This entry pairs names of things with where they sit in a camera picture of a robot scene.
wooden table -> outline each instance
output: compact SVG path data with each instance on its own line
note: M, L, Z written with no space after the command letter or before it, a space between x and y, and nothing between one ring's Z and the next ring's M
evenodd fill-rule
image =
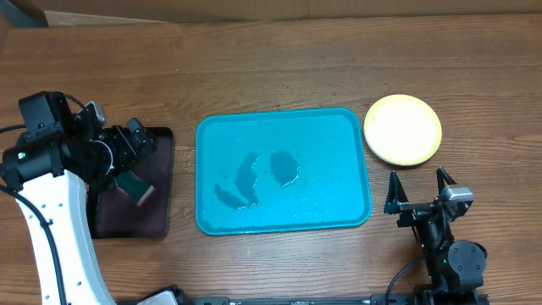
M365 147L374 209L361 227L211 237L194 221L194 133L208 115L250 111L343 106L363 121L379 98L406 93L436 111L444 132L427 163L398 169L409 199L436 194L439 165L469 184L473 207L452 230L489 252L481 292L494 304L542 303L542 15L11 30L0 125L22 123L18 99L41 90L96 100L113 124L134 116L174 131L168 235L94 243L117 299L170 283L235 298L385 291L420 255L412 232L382 213L396 168ZM16 137L2 134L2 149ZM4 195L0 232L0 302L39 303L28 230ZM395 290L426 276L414 269Z

wood grain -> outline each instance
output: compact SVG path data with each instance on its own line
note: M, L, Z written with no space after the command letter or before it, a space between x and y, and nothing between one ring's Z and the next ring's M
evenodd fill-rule
M409 199L436 193L445 166L473 208L456 239L489 251L481 292L492 303L542 303L542 15L305 20L12 30L0 59L1 126L21 97L60 90L96 100L112 124L130 117L175 134L169 233L95 241L117 299L177 283L192 296L349 297L382 292L420 255L383 215L393 167L366 150L373 213L361 227L211 237L194 221L194 136L211 114L343 106L363 121L379 98L406 93L439 115L443 141L426 164L399 169ZM14 133L0 135L2 148ZM0 196L0 302L39 303L30 237ZM416 269L396 285L426 280Z

blue tray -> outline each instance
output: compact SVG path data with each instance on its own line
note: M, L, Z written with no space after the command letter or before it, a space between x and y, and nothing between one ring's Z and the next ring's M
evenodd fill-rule
M357 116L322 108L204 119L196 222L209 235L360 225L371 214Z

round plate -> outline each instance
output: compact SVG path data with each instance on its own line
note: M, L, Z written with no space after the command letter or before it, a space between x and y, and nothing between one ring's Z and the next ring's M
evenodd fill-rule
M367 112L363 133L379 158L405 166L427 161L442 139L434 110L419 98L404 94L379 99Z

yellow plate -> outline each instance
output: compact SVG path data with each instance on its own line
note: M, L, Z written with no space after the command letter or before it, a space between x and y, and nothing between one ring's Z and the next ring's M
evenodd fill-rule
M405 166L427 161L442 139L434 110L421 99L404 94L379 99L367 112L363 133L379 158Z

